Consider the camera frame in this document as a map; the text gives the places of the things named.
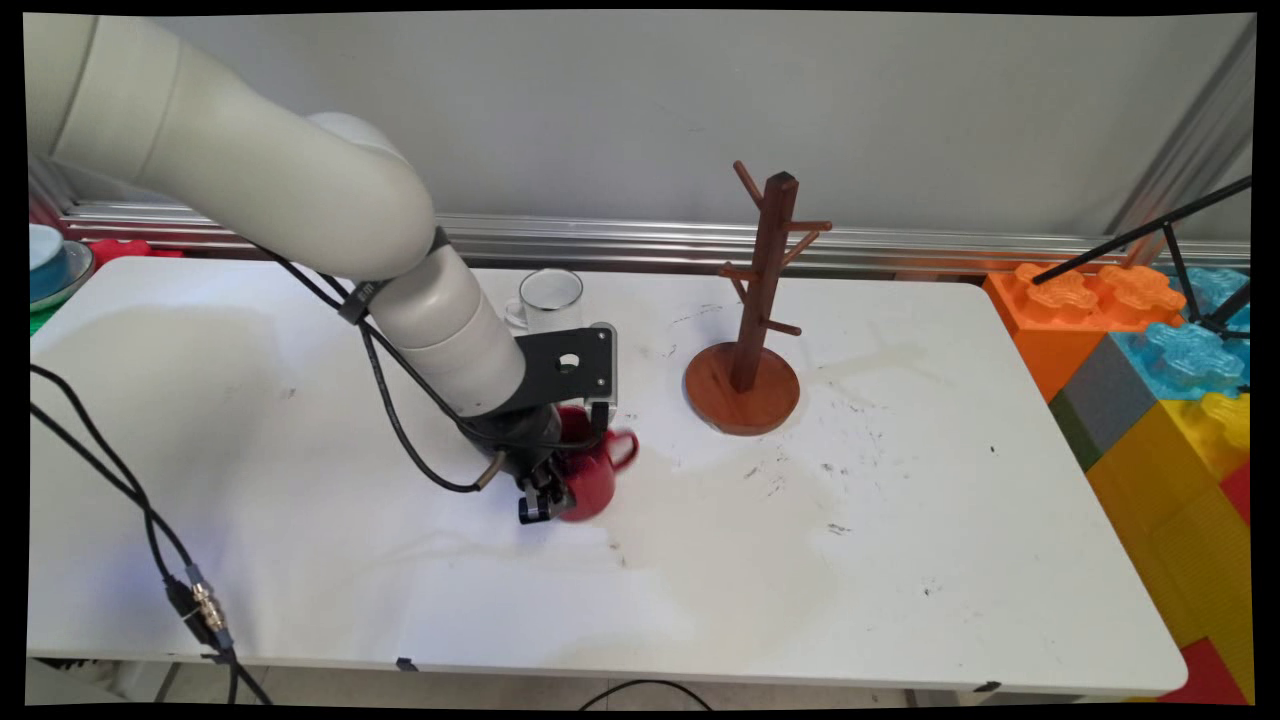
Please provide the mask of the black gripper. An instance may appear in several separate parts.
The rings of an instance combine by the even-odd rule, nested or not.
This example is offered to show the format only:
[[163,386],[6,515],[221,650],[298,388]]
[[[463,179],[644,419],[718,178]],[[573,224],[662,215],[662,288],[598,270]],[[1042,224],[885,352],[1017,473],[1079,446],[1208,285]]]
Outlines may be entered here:
[[557,519],[561,493],[576,498],[579,471],[576,454],[558,454],[553,445],[562,437],[562,421],[553,404],[522,410],[466,416],[463,437],[486,457],[504,452],[498,469],[515,478],[524,496],[518,521],[531,525]]

